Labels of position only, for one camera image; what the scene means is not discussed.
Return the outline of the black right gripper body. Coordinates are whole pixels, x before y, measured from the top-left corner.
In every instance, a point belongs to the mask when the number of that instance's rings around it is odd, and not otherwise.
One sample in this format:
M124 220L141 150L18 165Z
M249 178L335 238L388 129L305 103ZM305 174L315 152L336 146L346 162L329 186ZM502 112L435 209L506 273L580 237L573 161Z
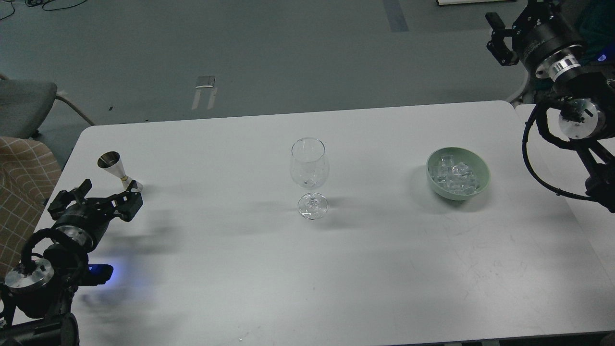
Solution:
M556 81L581 67L587 42L553 2L529 2L513 23L513 51L530 75Z

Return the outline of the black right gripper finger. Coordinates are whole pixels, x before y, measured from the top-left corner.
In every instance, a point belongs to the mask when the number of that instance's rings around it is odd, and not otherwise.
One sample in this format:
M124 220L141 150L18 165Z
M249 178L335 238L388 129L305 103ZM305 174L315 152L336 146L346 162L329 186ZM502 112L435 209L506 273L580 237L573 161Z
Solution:
M518 55L505 43L505 38L513 37L514 30L506 28L496 12L485 13L485 19L491 28L491 39L486 48L501 66L513 66L519 62Z

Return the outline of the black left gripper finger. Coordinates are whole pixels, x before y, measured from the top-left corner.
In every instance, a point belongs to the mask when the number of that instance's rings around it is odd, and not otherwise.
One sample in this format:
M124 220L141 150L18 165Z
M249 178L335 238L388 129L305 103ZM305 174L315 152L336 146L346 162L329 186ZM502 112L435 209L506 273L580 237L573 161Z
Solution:
M63 214L70 206L81 206L86 203L86 195L92 188L90 179L85 179L80 186L72 190L62 190L48 206L49 214Z
M141 185L132 180L125 191L106 198L91 198L94 209L107 220L119 218L130 222L143 206Z

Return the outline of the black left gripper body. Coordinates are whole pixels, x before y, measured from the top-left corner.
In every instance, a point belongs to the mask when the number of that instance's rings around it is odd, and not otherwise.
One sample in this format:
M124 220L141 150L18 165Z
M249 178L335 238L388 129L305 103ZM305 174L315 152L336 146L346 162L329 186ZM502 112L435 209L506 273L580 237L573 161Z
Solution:
M52 203L53 228L60 230L85 251L93 251L105 235L110 221L114 218L112 204Z

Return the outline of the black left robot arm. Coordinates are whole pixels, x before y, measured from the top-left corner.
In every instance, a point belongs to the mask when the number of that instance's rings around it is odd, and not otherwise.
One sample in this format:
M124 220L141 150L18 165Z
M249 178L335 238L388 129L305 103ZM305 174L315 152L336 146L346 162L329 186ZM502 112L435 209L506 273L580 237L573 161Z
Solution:
M131 221L143 205L136 180L125 191L89 198L89 179L60 191L48 206L54 224L34 232L24 243L19 263L1 283L0 339L3 346L77 346L78 324L71 312L79 287L107 283L109 264L92 264L109 223Z

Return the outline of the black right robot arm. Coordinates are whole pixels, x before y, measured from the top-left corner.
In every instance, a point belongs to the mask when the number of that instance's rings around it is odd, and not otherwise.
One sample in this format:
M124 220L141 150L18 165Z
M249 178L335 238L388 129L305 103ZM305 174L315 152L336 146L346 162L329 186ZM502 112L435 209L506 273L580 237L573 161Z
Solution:
M529 75L553 82L555 95L536 103L525 123L521 153L526 169L539 184L566 198L615 208L614 156L601 140L614 136L614 71L583 66L587 48L553 0L530 0L508 28L498 13L485 14L491 27L486 48L502 66L521 62ZM534 171L529 160L529 132L536 125L548 143L576 152L587 170L585 195L552 186Z

